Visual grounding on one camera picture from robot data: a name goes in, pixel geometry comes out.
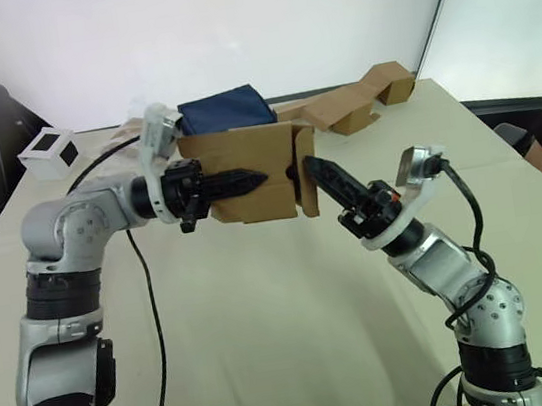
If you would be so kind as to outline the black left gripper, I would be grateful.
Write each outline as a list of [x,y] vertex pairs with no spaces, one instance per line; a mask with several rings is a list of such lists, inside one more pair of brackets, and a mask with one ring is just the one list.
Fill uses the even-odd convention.
[[197,222],[209,215],[209,202],[245,196],[267,179],[267,174],[247,169],[204,176],[200,161],[192,158],[169,164],[161,186],[165,206],[180,220],[181,232],[191,234]]

